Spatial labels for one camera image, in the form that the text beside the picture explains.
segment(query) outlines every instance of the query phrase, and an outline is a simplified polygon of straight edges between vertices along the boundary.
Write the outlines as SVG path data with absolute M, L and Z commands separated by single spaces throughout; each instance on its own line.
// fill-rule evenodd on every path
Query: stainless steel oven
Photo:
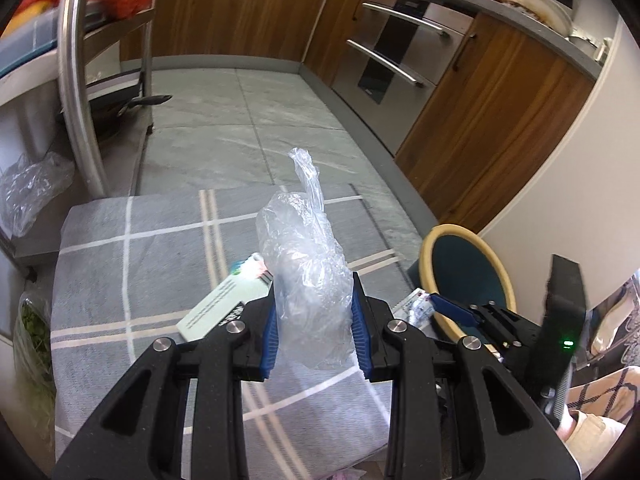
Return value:
M 427 0 L 367 0 L 334 90 L 395 154 L 473 17 Z

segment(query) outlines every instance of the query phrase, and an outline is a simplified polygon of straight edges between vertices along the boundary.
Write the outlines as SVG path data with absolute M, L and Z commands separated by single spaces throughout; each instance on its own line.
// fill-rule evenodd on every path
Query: wooden cabinet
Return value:
M 304 65 L 327 86 L 334 82 L 346 41 L 353 33 L 364 0 L 326 0 Z
M 592 87 L 540 42 L 481 14 L 396 163 L 440 222 L 479 232 L 544 163 Z
M 300 61 L 322 0 L 158 0 L 153 56 L 233 54 Z M 120 59 L 140 58 L 140 33 Z

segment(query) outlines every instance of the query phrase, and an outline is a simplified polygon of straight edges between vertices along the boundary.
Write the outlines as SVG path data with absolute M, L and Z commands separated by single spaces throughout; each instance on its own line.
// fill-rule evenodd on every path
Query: countertop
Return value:
M 542 25 L 542 23 L 525 16 L 511 7 L 507 7 L 500 2 L 493 0 L 433 0 L 434 2 L 448 2 L 456 4 L 468 10 L 485 12 L 486 14 L 509 23 L 532 38 L 536 38 L 550 49 L 563 56 L 571 62 L 576 68 L 581 70 L 585 75 L 596 80 L 600 75 L 602 67 L 597 64 L 591 57 L 587 56 L 575 45 L 560 36 L 560 34 L 552 31 L 550 28 Z

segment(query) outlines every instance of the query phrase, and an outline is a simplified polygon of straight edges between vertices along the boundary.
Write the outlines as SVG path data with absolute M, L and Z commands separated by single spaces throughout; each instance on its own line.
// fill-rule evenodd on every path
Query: silver bolt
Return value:
M 246 328 L 246 325 L 244 324 L 243 321 L 240 321 L 239 319 L 229 321 L 226 324 L 226 331 L 229 332 L 230 334 L 239 334 L 245 328 Z
M 386 327 L 391 332 L 404 332 L 406 330 L 406 323 L 402 319 L 392 319 L 386 324 Z
M 480 342 L 480 340 L 474 335 L 468 335 L 463 337 L 462 344 L 465 346 L 465 348 L 468 348 L 469 350 L 478 350 L 482 346 L 482 343 Z
M 171 347 L 171 340 L 168 337 L 159 337 L 154 341 L 153 346 L 156 352 L 164 352 Z
M 546 386 L 545 388 L 542 388 L 542 391 L 540 392 L 540 395 L 543 396 L 545 399 L 550 399 L 555 394 L 556 394 L 556 391 L 551 386 Z

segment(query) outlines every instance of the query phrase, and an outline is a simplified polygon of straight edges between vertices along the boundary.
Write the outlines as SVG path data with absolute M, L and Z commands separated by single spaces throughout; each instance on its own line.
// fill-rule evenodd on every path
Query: tile floor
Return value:
M 189 69 L 154 72 L 154 133 L 140 194 L 298 182 L 287 152 L 309 150 L 321 183 L 351 183 L 386 239 L 410 266 L 421 238 L 389 188 L 335 116 L 297 74 Z

